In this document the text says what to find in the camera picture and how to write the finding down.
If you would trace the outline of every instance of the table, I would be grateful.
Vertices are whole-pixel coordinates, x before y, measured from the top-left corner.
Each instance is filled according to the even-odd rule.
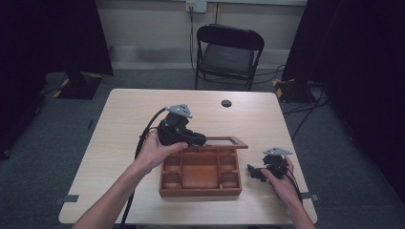
[[[232,106],[221,102],[228,99]],[[300,164],[275,94],[177,90],[112,90],[59,215],[62,223],[75,223],[133,161],[139,136],[161,108],[187,104],[193,114],[187,128],[207,136],[234,135],[248,145],[238,150],[242,192],[238,197],[161,198],[160,167],[139,184],[128,224],[262,225],[291,224],[287,208],[266,183],[251,178],[247,164],[263,167],[262,151],[277,146],[293,152],[294,175],[307,192]],[[152,126],[158,126],[167,113]],[[313,221],[311,199],[304,205]],[[117,219],[120,222],[123,211]]]

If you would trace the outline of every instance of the person's left hand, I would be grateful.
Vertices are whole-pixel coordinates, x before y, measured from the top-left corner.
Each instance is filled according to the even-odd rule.
[[[142,166],[148,174],[168,156],[187,147],[186,142],[178,142],[168,146],[162,145],[158,138],[158,131],[152,130],[148,133],[135,163]]]

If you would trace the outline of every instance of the chair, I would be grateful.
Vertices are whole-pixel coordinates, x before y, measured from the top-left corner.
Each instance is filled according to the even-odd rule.
[[[265,46],[263,37],[251,30],[209,24],[197,31],[197,69],[195,90],[200,73],[246,81],[250,91],[259,58]]]

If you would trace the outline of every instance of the white wall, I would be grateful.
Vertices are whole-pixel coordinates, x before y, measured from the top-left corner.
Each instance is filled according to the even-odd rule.
[[[283,64],[305,4],[302,4],[303,0],[269,0],[280,1],[287,1],[288,4],[224,3],[226,1],[217,4],[208,1],[207,13],[194,13],[194,33],[200,26],[216,21],[219,24],[254,30],[265,39],[262,59],[270,58],[274,62],[275,58],[278,63],[274,65]],[[143,52],[177,51],[179,56],[176,62],[189,61],[191,22],[189,13],[185,11],[184,1],[99,0],[96,3],[109,46],[132,46]]]

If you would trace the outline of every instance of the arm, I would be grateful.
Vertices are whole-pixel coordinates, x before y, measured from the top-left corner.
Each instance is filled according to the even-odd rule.
[[[161,145],[156,130],[149,132],[137,159],[124,171],[110,189],[87,210],[73,228],[113,228],[119,213],[143,177],[169,155],[187,147],[179,142]]]
[[[285,159],[288,164],[288,174],[290,177],[292,177],[294,165],[289,160],[288,156],[286,156]],[[265,177],[267,177],[273,191],[276,192],[277,196],[287,206],[289,212],[291,213],[292,222],[294,223],[295,228],[316,228],[313,222],[310,220],[304,205],[298,198],[291,181],[286,177],[278,179],[267,169],[262,169],[262,173],[265,175]]]

